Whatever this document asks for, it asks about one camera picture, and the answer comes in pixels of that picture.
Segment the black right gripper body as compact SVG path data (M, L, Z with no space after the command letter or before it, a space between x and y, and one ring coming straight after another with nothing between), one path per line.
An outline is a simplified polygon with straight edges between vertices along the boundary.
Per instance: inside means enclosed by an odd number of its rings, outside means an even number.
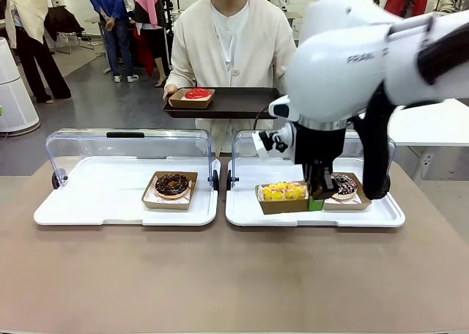
M345 129L321 131L312 130L294 124L295 126L295 148L294 162L301 165L303 173L309 168L324 164L332 166L333 161L343 152Z

